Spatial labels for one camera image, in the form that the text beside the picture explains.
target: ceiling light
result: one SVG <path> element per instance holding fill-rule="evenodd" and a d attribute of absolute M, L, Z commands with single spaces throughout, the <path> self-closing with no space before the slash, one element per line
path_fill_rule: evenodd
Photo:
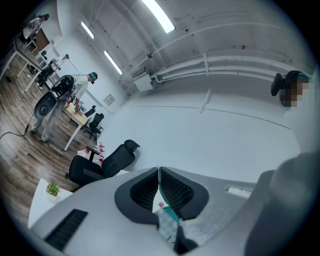
<path fill-rule="evenodd" d="M 90 29 L 86 26 L 86 24 L 83 21 L 81 21 L 81 25 L 82 27 L 84 27 L 85 31 L 87 31 L 87 33 L 90 35 L 90 37 L 92 39 L 95 39 L 95 35 L 90 31 Z"/>
<path fill-rule="evenodd" d="M 156 19 L 161 24 L 166 33 L 169 33 L 170 31 L 175 29 L 175 26 L 171 23 L 168 16 L 165 14 L 165 12 L 161 9 L 159 4 L 157 4 L 155 0 L 142 0 L 142 2 L 153 13 L 153 15 L 156 17 Z"/>
<path fill-rule="evenodd" d="M 104 51 L 105 56 L 109 59 L 109 61 L 112 63 L 112 65 L 115 67 L 116 71 L 119 72 L 119 74 L 122 74 L 121 69 L 118 67 L 118 65 L 115 63 L 115 61 L 111 58 L 111 56 L 109 55 L 109 53 L 105 50 Z"/>

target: green plant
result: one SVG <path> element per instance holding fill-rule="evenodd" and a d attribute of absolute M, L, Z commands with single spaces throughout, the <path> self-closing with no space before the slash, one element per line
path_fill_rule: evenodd
<path fill-rule="evenodd" d="M 56 197 L 60 191 L 61 189 L 58 183 L 54 179 L 51 179 L 51 181 L 48 182 L 48 185 L 46 186 L 46 192 Z"/>

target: wooden floor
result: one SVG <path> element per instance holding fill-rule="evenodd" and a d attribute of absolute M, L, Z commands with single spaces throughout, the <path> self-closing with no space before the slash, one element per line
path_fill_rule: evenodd
<path fill-rule="evenodd" d="M 8 131 L 23 134 L 36 103 L 49 90 L 44 86 L 41 91 L 33 83 L 28 92 L 24 92 L 30 78 L 25 73 L 16 78 L 18 68 L 24 63 L 16 56 L 0 81 L 0 135 Z M 69 123 L 70 118 L 64 113 L 54 121 L 50 141 L 41 142 L 47 119 L 48 116 L 36 134 L 30 133 L 30 127 L 24 137 L 6 134 L 0 140 L 2 199 L 11 215 L 24 225 L 28 224 L 31 202 L 40 178 L 46 181 L 55 179 L 62 189 L 68 191 L 76 188 L 78 185 L 66 179 L 65 173 L 78 150 L 95 144 L 88 133 L 80 130 L 65 152 L 64 147 L 77 125 Z"/>

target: ceiling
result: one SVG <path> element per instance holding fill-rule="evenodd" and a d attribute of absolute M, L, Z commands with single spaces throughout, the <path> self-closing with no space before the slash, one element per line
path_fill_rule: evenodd
<path fill-rule="evenodd" d="M 306 73 L 314 70 L 316 61 L 303 37 L 290 19 L 270 1 L 156 1 L 176 27 L 168 34 L 141 0 L 76 1 L 78 11 L 73 9 L 76 12 L 73 15 L 77 17 L 74 26 L 82 31 L 118 78 L 119 84 L 130 93 L 137 90 L 133 75 L 142 67 L 159 80 L 161 76 L 177 71 L 186 74 L 188 70 L 204 69 L 205 66 L 207 71 L 210 67 L 223 71 L 226 65 L 232 65 L 234 69 L 245 66 L 247 71 L 241 72 L 245 74 L 253 74 L 256 71 L 250 67 L 258 67 L 261 70 L 255 76 L 259 73 L 267 79 L 272 79 L 273 73 L 288 69 Z M 90 27 L 94 39 L 80 26 L 81 21 Z M 102 54 L 104 50 L 121 68 L 122 75 Z M 250 58 L 233 59 L 232 56 Z M 196 65 L 192 62 L 199 59 L 201 61 Z M 167 68 L 181 63 L 190 65 L 183 65 L 182 69 L 175 71 L 168 69 L 167 72 Z"/>

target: chair backrest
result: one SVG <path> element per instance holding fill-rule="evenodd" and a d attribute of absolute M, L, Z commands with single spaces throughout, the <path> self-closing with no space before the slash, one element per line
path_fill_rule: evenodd
<path fill-rule="evenodd" d="M 101 114 L 96 113 L 96 114 L 94 115 L 93 121 L 92 121 L 91 123 L 89 123 L 89 127 L 90 127 L 90 128 L 97 127 L 97 126 L 100 124 L 101 120 L 102 120 L 104 117 L 105 117 L 104 114 L 102 114 L 102 113 L 101 113 Z"/>
<path fill-rule="evenodd" d="M 132 139 L 127 139 L 123 144 L 130 153 L 133 153 L 137 148 L 140 148 L 140 146 Z"/>
<path fill-rule="evenodd" d="M 88 112 L 84 113 L 84 115 L 88 118 L 88 117 L 90 117 L 94 112 L 96 112 L 96 106 L 92 106 L 92 108 L 91 108 Z"/>
<path fill-rule="evenodd" d="M 133 153 L 130 153 L 124 144 L 103 160 L 101 169 L 104 178 L 110 178 L 126 168 L 136 159 Z"/>

